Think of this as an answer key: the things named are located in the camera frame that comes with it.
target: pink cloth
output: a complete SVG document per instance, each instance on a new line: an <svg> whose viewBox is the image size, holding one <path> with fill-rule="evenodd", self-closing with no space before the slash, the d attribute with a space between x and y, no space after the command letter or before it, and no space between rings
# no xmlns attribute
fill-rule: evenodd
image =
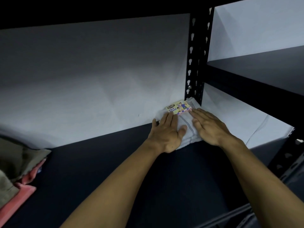
<svg viewBox="0 0 304 228"><path fill-rule="evenodd" d="M17 211L17 209L31 196L36 187L30 185L23 185L21 183L15 183L15 186L19 188L18 194L15 195L8 203L6 203L0 209L0 227L2 227L7 220Z"/></svg>
<svg viewBox="0 0 304 228"><path fill-rule="evenodd" d="M0 209L0 228L9 220L9 218L17 211L17 209L34 193L36 187L26 185L31 183L37 175L39 168L44 164L46 158L37 164L28 174L24 175L21 183L15 183L15 187L19 188L16 194L8 203Z"/></svg>
<svg viewBox="0 0 304 228"><path fill-rule="evenodd" d="M31 183L34 178L36 177L36 174L39 170L39 168L44 164L46 158L43 159L38 165L36 165L28 174L24 175L21 179L22 184L29 184Z"/></svg>

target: folded towel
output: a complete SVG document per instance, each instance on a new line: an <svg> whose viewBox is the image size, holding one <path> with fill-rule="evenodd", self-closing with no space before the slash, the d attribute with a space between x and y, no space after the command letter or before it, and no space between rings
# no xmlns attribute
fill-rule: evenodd
<svg viewBox="0 0 304 228"><path fill-rule="evenodd" d="M201 107L199 103L197 103L197 101L192 97L187 99L186 102L194 109ZM166 109L159 111L156 115L156 120L159 121L166 112ZM184 112L178 116L177 129L179 129L182 125L186 125L188 128L185 136L181 141L180 146L177 149L183 148L194 142L202 141L202 138L192 124L192 119L193 117L189 112Z"/></svg>

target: black metal shelving unit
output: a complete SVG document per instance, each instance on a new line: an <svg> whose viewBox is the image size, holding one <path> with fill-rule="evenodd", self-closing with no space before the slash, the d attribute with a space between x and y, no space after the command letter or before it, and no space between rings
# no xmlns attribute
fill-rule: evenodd
<svg viewBox="0 0 304 228"><path fill-rule="evenodd" d="M15 22L3 23L0 29L190 13L185 99L194 97L201 103L204 83L207 83L294 126L295 129L268 165L269 169L281 178L282 181L287 182L291 178L297 178L304 160L304 122L302 120L304 79L301 78L301 75L304 73L304 46L207 62L214 8L235 1L239 0L213 0L204 3L203 7L193 5L191 7L180 6L176 8L177 10L171 11L129 11L127 14L112 11L111 14L91 14L85 18L62 17L57 18L58 20L54 20L47 15L40 16L40 18L26 16L21 21L18 19ZM56 217L54 227L60 225L75 207L141 144L149 133L149 130L150 125L148 124L53 149L52 157L46 163L45 170L33 182L39 191L13 215L4 227L12 227L14 225L33 227L34 223L31 223L32 216L36 218L41 217L41 221L44 219L51 220L50 216ZM137 134L137 140L131 142L133 134ZM116 150L116 157L113 157L110 152L104 154L100 154L99 152L99 149L104 148L104 144L108 144L109 140L115 141L115 146L108 147L108 149ZM223 155L221 156L219 150L206 144L203 145L205 149L212 149L215 156L220 156L222 167L219 168L220 165L212 163L212 160L218 159L218 157L211 157L207 154L204 154L204 157L201 156L202 154L198 155L196 151L200 148L197 144L185 147L185 150L192 150L192 153L180 152L171 155L170 159L175 161L170 161L167 155L163 155L153 165L142 184L131 213L128 223L129 227L133 227L135 224L147 227L145 226L145 219L155 220L155 223L151 223L151 227L161 227L159 226L160 222L164 227L207 228L215 227L223 222L225 225L221 227L248 227L250 220L254 219L254 214L233 174L229 161ZM85 157L82 152L84 149L91 149L92 151ZM97 159L103 160L102 165L96 161ZM172 187L172 185L167 183L167 178L173 176L174 171L178 172L179 177L183 181L189 181L188 184L192 184L186 173L179 171L180 166L177 163L181 160L191 160L194 162L200 160L208 165L211 171L204 170L208 174L202 177L203 180L198 180L201 177L198 174L201 171L201 169L197 169L198 165L195 166L192 163L190 164L190 162L185 164L189 168L187 173L194 176L190 180L198 181L198 184L205 192L213 190L220 192L223 200L226 201L227 208L224 208L223 205L221 207L212 206L214 202L206 201L205 199L198 199L196 200L197 202L194 202L195 200L192 198L195 205L183 204L182 208L185 211L175 211L170 215L170 207L155 203L158 199L167 200L168 203L178 207L178 204L174 202L174 194L169 199L166 198L166 194L155 194L155 191L165 192L166 189ZM79 165L83 166L82 171L79 171ZM95 172L90 172L92 167L95 167ZM82 184L86 184L85 187L79 187L79 184L76 184L79 176L87 177L82 182ZM214 182L210 183L212 190L204 188L204 181L208 181L211 178L215 179ZM172 179L172 182L180 184L180 179L175 177ZM53 187L55 183L61 188L61 191ZM70 191L76 187L79 187L77 192ZM200 194L200 192L194 192L193 189L189 191L189 189L182 188L181 190L184 191L185 197L195 197ZM53 204L47 209L38 208L33 210L34 207L42 205L41 201L45 200L45 195L49 196L45 203ZM169 213L169 215L165 214L162 216L158 214L159 217L155 219L155 215L157 214L149 209L149 203L153 204L157 210L163 210ZM200 210L199 207L203 203L206 203L213 212L204 209ZM201 216L204 213L208 215L202 218ZM168 222L166 219L169 216L179 217L176 218L176 222L172 222L173 220Z"/></svg>

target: left hand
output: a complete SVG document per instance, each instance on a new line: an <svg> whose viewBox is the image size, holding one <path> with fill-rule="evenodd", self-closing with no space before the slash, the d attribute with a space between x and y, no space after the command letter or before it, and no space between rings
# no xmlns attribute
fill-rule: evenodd
<svg viewBox="0 0 304 228"><path fill-rule="evenodd" d="M177 117L176 114L173 115L173 112L170 112L164 114L159 125L156 124L156 119L152 121L152 129L147 141L157 144L162 153L171 153L176 150L186 134L187 126L185 125L177 131Z"/></svg>

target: right hand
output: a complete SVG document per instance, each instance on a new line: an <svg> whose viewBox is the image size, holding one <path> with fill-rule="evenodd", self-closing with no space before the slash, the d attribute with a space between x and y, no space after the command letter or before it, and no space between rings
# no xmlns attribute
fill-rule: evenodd
<svg viewBox="0 0 304 228"><path fill-rule="evenodd" d="M192 123L201 138L210 145L221 146L224 140L236 138L229 132L225 123L220 121L213 114L200 108L192 109L192 111L189 112L194 118Z"/></svg>

